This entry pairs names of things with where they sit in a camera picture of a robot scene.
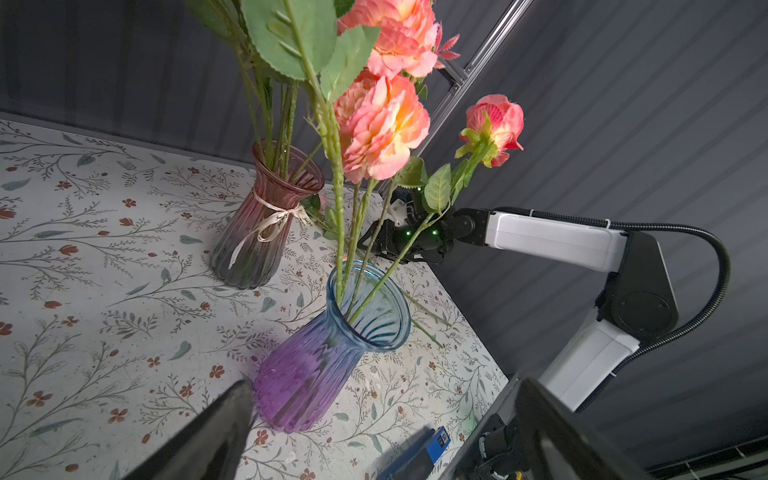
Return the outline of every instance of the large green leaf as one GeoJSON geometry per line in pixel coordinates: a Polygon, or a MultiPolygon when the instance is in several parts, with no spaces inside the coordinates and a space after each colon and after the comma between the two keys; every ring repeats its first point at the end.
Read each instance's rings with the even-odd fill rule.
{"type": "Polygon", "coordinates": [[[352,10],[352,5],[355,4],[355,0],[333,0],[333,7],[336,10],[336,17],[342,18],[349,10],[352,10]]]}
{"type": "Polygon", "coordinates": [[[235,6],[232,5],[230,0],[184,0],[184,4],[200,20],[200,23],[221,37],[222,40],[234,43],[234,38],[227,27],[227,17],[224,16],[221,8],[216,5],[217,3],[227,12],[232,25],[238,25],[237,10],[235,10],[235,6]]]}
{"type": "Polygon", "coordinates": [[[328,64],[320,72],[320,89],[328,101],[336,101],[368,63],[381,28],[358,25],[336,40],[328,64]]]}
{"type": "Polygon", "coordinates": [[[442,212],[451,200],[451,164],[440,167],[424,187],[427,209],[433,213],[442,212]]]}
{"type": "Polygon", "coordinates": [[[427,183],[424,160],[419,157],[411,157],[408,163],[392,177],[392,181],[403,188],[423,187],[427,183]]]}
{"type": "Polygon", "coordinates": [[[333,0],[243,0],[240,10],[261,58],[278,72],[306,78],[301,51],[319,73],[336,45],[333,0]]]}

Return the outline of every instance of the vase rim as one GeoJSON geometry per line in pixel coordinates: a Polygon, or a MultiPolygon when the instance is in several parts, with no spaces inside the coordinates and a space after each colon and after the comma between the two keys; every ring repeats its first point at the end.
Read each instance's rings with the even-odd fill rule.
{"type": "MultiPolygon", "coordinates": [[[[275,175],[274,172],[272,172],[269,168],[267,168],[263,162],[263,159],[257,153],[258,150],[256,149],[256,143],[254,143],[250,149],[251,149],[251,153],[253,153],[253,158],[256,159],[256,169],[259,171],[259,173],[269,178],[271,182],[280,185],[282,188],[285,188],[287,190],[292,190],[298,194],[309,196],[309,195],[318,194],[326,185],[326,177],[323,174],[323,171],[320,170],[320,168],[317,166],[314,160],[310,160],[310,162],[306,166],[305,171],[312,173],[312,175],[318,180],[319,187],[316,189],[302,188],[302,187],[299,187],[298,185],[292,184],[289,181],[278,177],[277,175],[275,175]]],[[[299,150],[298,148],[294,147],[293,145],[290,146],[290,150],[297,157],[306,159],[306,154],[301,150],[299,150]]]]}
{"type": "MultiPolygon", "coordinates": [[[[358,265],[360,265],[362,269],[362,260],[354,260],[353,263],[353,270],[358,268],[358,265]]],[[[373,273],[375,276],[381,279],[385,274],[381,271],[380,268],[378,268],[376,265],[372,263],[367,263],[367,267],[365,268],[366,271],[369,271],[373,273]]],[[[404,307],[405,312],[404,316],[407,317],[406,325],[405,325],[405,333],[401,336],[396,337],[396,341],[390,345],[381,345],[377,343],[372,343],[370,340],[368,340],[366,337],[360,335],[360,333],[353,329],[352,326],[349,324],[349,322],[346,321],[346,318],[342,314],[341,310],[339,309],[339,305],[336,303],[336,291],[333,288],[335,285],[335,279],[336,279],[336,269],[334,268],[331,274],[328,276],[328,282],[326,284],[327,295],[329,297],[328,304],[330,305],[330,308],[333,309],[333,314],[331,317],[333,318],[333,321],[335,321],[341,330],[347,335],[351,336],[355,340],[358,340],[360,342],[365,343],[370,350],[373,352],[392,352],[394,350],[397,350],[402,346],[403,343],[406,342],[408,339],[410,333],[411,333],[411,312],[408,308],[408,302],[406,301],[405,295],[402,294],[402,291],[400,290],[400,287],[397,286],[397,284],[392,280],[392,278],[388,278],[386,282],[384,282],[383,288],[388,289],[393,296],[399,296],[402,300],[402,306],[404,307]]]]}

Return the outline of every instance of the cable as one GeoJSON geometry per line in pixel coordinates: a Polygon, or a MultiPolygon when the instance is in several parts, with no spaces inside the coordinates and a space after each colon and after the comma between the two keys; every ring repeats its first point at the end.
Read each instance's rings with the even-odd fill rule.
{"type": "Polygon", "coordinates": [[[578,406],[576,413],[581,413],[591,404],[594,399],[600,395],[608,383],[616,376],[619,370],[623,369],[629,362],[632,362],[637,357],[645,355],[646,353],[666,345],[669,342],[679,339],[683,335],[687,335],[692,332],[702,323],[709,318],[715,309],[720,305],[725,296],[726,289],[728,288],[728,282],[730,281],[730,257],[723,242],[719,238],[715,237],[710,232],[702,230],[696,227],[690,227],[688,225],[679,225],[673,223],[632,223],[632,222],[611,222],[610,220],[598,220],[594,218],[573,217],[571,215],[550,214],[549,212],[542,212],[540,210],[529,210],[525,208],[516,207],[503,207],[496,209],[498,211],[507,212],[510,214],[524,215],[526,217],[543,218],[546,220],[557,220],[561,222],[578,223],[580,225],[589,225],[591,227],[610,228],[612,230],[638,230],[638,231],[657,231],[657,232],[678,232],[688,233],[705,240],[712,246],[717,255],[717,263],[720,268],[717,274],[717,283],[715,284],[714,291],[710,296],[710,299],[704,305],[704,308],[696,314],[691,320],[682,325],[679,328],[672,330],[671,332],[663,335],[655,340],[651,340],[649,343],[641,345],[640,348],[633,354],[629,355],[621,363],[616,366],[611,373],[605,377],[605,379],[598,385],[598,387],[592,391],[592,393],[578,406]]]}

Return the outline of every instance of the white ribbon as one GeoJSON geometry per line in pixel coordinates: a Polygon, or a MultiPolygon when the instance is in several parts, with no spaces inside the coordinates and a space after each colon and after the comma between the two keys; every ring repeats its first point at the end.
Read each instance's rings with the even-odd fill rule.
{"type": "Polygon", "coordinates": [[[253,198],[256,199],[257,202],[264,205],[267,208],[270,208],[272,210],[275,210],[274,214],[269,215],[264,220],[261,220],[253,229],[251,229],[250,232],[240,241],[240,243],[237,244],[237,247],[235,247],[235,250],[232,250],[232,256],[230,257],[230,265],[229,268],[232,268],[232,266],[235,264],[235,261],[237,260],[237,255],[240,254],[240,250],[243,248],[243,245],[245,245],[246,240],[251,235],[256,235],[256,239],[260,242],[271,242],[272,240],[275,240],[275,238],[280,235],[280,232],[283,230],[283,227],[285,227],[285,224],[288,222],[288,219],[290,219],[290,216],[293,215],[294,217],[298,218],[299,221],[305,225],[311,225],[312,221],[309,217],[309,215],[306,214],[306,211],[304,210],[304,206],[302,204],[296,205],[295,208],[291,208],[289,210],[285,210],[280,207],[275,207],[270,202],[264,200],[262,197],[259,197],[259,195],[256,193],[256,188],[253,189],[253,198]],[[268,237],[262,237],[261,233],[266,230],[267,228],[271,226],[275,226],[274,230],[272,230],[272,233],[268,237]]]}

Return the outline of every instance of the floral pattern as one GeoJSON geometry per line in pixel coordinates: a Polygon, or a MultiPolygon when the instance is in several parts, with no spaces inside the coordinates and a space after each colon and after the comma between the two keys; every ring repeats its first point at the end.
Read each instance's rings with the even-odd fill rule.
{"type": "MultiPolygon", "coordinates": [[[[0,162],[0,480],[124,476],[325,308],[335,244],[299,222],[271,283],[211,275],[252,170],[9,121],[0,162]]],[[[444,348],[365,355],[308,432],[257,419],[238,478],[375,478],[424,425],[448,464],[506,378],[427,266],[394,278],[444,348]]]]}

